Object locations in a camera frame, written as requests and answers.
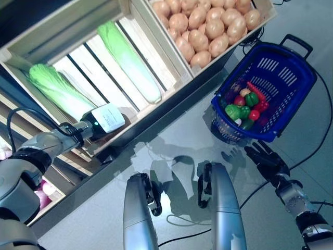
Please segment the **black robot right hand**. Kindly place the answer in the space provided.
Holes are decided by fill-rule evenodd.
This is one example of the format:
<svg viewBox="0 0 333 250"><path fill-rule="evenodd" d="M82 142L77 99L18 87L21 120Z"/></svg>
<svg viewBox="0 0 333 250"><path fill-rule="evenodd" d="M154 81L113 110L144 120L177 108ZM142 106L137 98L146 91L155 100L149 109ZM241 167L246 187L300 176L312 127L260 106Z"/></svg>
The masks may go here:
<svg viewBox="0 0 333 250"><path fill-rule="evenodd" d="M262 177L275 188L280 181L290 177L290 170L283 159L273 151L265 142L258 140L252 146L245 146L247 156L256 164Z"/></svg>

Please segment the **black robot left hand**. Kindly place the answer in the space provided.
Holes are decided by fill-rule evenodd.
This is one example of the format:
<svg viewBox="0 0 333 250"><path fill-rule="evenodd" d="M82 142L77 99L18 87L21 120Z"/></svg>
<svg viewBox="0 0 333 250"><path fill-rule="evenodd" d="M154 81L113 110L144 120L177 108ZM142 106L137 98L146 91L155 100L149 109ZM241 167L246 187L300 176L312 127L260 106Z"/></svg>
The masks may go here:
<svg viewBox="0 0 333 250"><path fill-rule="evenodd" d="M92 125L91 140L103 138L125 125L125 119L118 108L112 103L102 105L86 112L81 121Z"/></svg>

